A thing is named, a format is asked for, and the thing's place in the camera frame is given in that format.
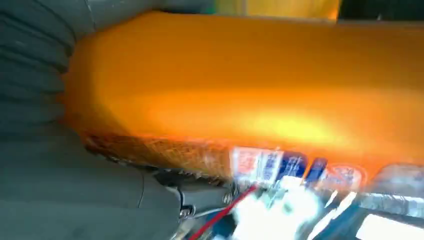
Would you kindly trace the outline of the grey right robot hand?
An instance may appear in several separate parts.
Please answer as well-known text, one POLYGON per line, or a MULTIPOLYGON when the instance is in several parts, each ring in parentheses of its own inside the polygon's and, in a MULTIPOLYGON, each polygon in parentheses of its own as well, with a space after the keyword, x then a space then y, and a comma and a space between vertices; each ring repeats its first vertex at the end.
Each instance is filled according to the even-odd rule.
POLYGON ((208 14, 213 0, 3 0, 0 3, 0 237, 171 240, 184 219, 228 206, 236 189, 108 160, 65 123, 77 44, 142 13, 208 14))

